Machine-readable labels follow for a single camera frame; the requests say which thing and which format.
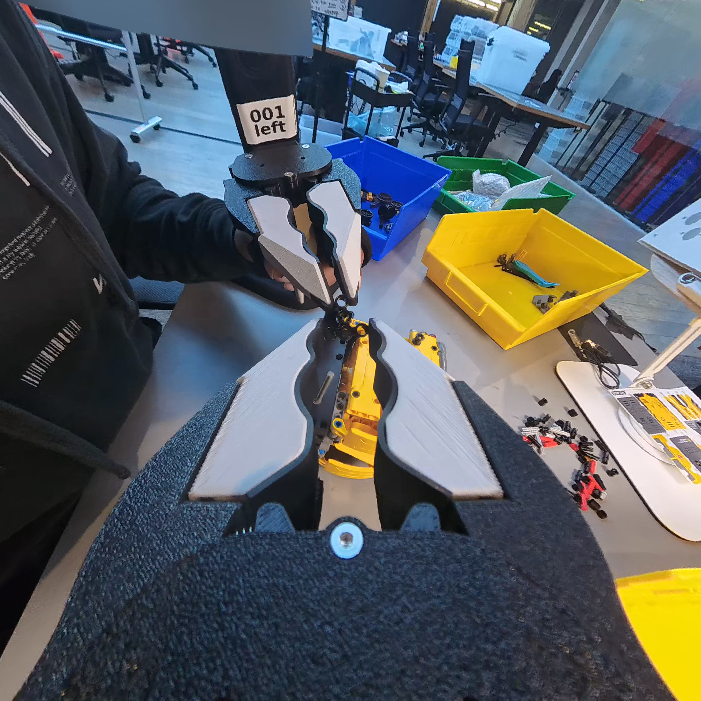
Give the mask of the dark long table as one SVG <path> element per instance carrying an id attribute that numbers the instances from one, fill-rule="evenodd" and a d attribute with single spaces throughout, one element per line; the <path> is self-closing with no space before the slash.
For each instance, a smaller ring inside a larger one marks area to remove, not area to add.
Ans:
<path id="1" fill-rule="evenodd" d="M 535 153 L 548 128 L 574 128 L 579 131 L 586 131 L 591 127 L 590 124 L 580 119 L 566 116 L 561 111 L 555 110 L 547 104 L 541 103 L 530 97 L 523 96 L 516 92 L 507 91 L 502 88 L 496 88 L 493 85 L 482 83 L 480 81 L 477 81 L 475 85 L 479 90 L 481 97 L 485 97 L 487 100 L 492 99 L 496 101 L 495 106 L 490 107 L 488 112 L 488 129 L 491 134 L 491 138 L 494 138 L 498 124 L 508 110 L 513 110 L 518 114 L 533 117 L 534 123 L 536 124 L 536 130 L 530 137 L 530 140 L 524 147 L 521 156 L 517 160 L 517 164 L 521 165 L 522 167 L 526 167 L 528 165 L 530 158 Z"/>

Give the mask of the person's left hand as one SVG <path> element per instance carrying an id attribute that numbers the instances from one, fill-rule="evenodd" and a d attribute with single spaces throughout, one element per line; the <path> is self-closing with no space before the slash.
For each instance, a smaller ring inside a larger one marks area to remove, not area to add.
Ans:
<path id="1" fill-rule="evenodd" d="M 312 297 L 305 294 L 298 296 L 296 288 L 286 273 L 264 256 L 257 243 L 252 247 L 265 270 L 264 275 L 257 277 L 251 284 L 252 291 L 268 302 L 286 309 L 306 311 L 318 308 L 318 303 Z"/>

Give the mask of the yellow toy brick vehicle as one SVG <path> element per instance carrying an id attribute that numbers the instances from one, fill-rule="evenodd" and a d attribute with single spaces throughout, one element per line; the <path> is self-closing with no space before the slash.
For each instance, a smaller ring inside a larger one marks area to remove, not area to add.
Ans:
<path id="1" fill-rule="evenodd" d="M 381 405 L 374 392 L 376 362 L 367 325 L 352 321 L 355 340 L 344 358 L 332 416 L 318 448 L 320 467 L 340 478 L 371 479 Z"/>

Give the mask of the blue plastic bin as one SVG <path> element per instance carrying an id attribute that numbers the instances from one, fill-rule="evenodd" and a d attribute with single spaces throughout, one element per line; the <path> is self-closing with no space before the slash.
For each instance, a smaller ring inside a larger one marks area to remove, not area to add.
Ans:
<path id="1" fill-rule="evenodd" d="M 422 160 L 377 139 L 365 137 L 327 147 L 333 159 L 341 159 L 360 180 L 362 194 L 386 194 L 401 205 L 388 221 L 380 218 L 379 206 L 358 196 L 361 210 L 372 212 L 365 226 L 372 244 L 373 259 L 382 260 L 422 224 L 440 195 L 450 171 L 435 162 Z"/>

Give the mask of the building instruction booklet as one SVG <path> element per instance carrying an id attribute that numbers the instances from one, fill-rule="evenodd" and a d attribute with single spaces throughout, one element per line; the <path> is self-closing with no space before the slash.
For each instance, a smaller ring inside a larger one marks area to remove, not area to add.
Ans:
<path id="1" fill-rule="evenodd" d="M 632 436 L 655 458 L 700 484 L 700 397 L 687 386 L 609 390 Z"/>

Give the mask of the red and blue crates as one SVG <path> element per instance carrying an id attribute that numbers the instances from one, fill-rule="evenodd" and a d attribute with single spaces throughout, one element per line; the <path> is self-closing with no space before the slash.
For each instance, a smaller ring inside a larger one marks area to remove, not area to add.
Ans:
<path id="1" fill-rule="evenodd" d="M 653 119 L 631 147 L 633 163 L 606 198 L 646 231 L 700 199 L 700 130 Z"/>

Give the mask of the frosted glass partition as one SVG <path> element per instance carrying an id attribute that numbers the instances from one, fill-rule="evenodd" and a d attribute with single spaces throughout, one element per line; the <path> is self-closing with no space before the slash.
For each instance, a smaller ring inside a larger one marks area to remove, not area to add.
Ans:
<path id="1" fill-rule="evenodd" d="M 700 131 L 700 2 L 621 1 L 580 69 L 565 112 L 598 101 Z"/>

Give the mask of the white oval board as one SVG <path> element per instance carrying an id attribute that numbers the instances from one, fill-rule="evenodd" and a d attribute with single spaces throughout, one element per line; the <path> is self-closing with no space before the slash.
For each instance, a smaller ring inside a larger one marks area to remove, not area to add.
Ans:
<path id="1" fill-rule="evenodd" d="M 680 539 L 700 541 L 700 485 L 692 484 L 670 462 L 652 456 L 627 428 L 627 416 L 600 379 L 594 364 L 561 361 L 556 375 L 605 443 L 636 493 L 657 521 Z M 619 366 L 619 388 L 630 387 L 639 371 Z"/>

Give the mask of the grey desk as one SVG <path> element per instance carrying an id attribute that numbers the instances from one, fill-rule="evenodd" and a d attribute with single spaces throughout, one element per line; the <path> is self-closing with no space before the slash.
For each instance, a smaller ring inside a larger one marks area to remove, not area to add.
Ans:
<path id="1" fill-rule="evenodd" d="M 510 351 L 501 350 L 424 277 L 419 257 L 406 267 L 396 254 L 365 273 L 357 314 L 374 315 L 397 330 L 426 326 L 446 342 L 448 371 L 466 381 L 510 426 L 545 408 L 563 416 L 571 399 L 556 378 L 560 360 L 573 357 L 557 331 Z M 153 373 L 111 455 L 142 469 L 228 382 L 274 350 L 319 311 L 290 311 L 232 284 L 185 289 L 156 346 Z M 653 519 L 622 477 L 613 488 L 609 519 L 583 514 L 615 577 L 700 566 L 700 545 L 677 538 Z M 1 699 L 12 700 L 39 660 L 65 607 L 88 550 L 126 486 L 96 476 L 32 594 L 1 657 Z"/>

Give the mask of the white storage box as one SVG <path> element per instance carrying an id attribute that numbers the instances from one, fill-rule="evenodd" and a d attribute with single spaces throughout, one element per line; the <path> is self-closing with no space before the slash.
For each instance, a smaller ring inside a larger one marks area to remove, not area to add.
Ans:
<path id="1" fill-rule="evenodd" d="M 476 81 L 521 95 L 549 50 L 550 44 L 538 37 L 497 27 L 486 38 Z"/>

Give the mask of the pile of small brick pieces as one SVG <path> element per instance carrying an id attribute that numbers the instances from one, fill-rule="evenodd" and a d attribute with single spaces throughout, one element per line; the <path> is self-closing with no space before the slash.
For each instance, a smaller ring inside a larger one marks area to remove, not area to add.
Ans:
<path id="1" fill-rule="evenodd" d="M 519 433 L 521 440 L 540 457 L 546 451 L 559 448 L 569 449 L 576 467 L 566 484 L 570 499 L 582 512 L 591 512 L 600 520 L 608 520 L 605 504 L 608 489 L 603 475 L 617 475 L 616 468 L 608 470 L 610 454 L 600 440 L 591 440 L 570 420 L 555 419 L 545 413 L 524 418 Z"/>

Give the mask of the pile of dark brick parts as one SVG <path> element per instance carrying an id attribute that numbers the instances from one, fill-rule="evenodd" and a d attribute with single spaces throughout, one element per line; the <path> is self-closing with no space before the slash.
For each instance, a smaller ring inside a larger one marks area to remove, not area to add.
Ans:
<path id="1" fill-rule="evenodd" d="M 366 229 L 377 229 L 385 233 L 390 233 L 395 223 L 395 219 L 401 212 L 404 204 L 392 199 L 386 192 L 373 193 L 371 191 L 361 191 L 360 217 L 362 226 Z"/>

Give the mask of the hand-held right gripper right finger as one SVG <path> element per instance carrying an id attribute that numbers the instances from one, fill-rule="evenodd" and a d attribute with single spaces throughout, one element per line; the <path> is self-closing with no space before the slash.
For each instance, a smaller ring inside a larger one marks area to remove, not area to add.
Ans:
<path id="1" fill-rule="evenodd" d="M 459 503 L 502 501 L 504 487 L 445 369 L 444 345 L 425 332 L 403 337 L 369 321 L 373 390 L 381 405 L 374 487 L 381 518 L 428 504 L 453 518 Z"/>

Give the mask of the black rolling cart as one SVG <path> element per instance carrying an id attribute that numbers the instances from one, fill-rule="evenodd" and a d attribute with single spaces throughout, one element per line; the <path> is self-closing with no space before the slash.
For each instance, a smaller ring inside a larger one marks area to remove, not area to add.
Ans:
<path id="1" fill-rule="evenodd" d="M 406 74 L 358 60 L 348 72 L 342 139 L 371 137 L 398 146 L 402 121 L 413 98 Z"/>

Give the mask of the black holed brick beam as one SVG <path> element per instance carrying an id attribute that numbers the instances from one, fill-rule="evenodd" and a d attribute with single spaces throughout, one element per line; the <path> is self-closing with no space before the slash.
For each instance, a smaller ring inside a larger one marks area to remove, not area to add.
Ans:
<path id="1" fill-rule="evenodd" d="M 334 307 L 324 315 L 322 336 L 326 341 L 347 344 L 368 334 L 367 323 L 356 320 L 350 309 Z"/>

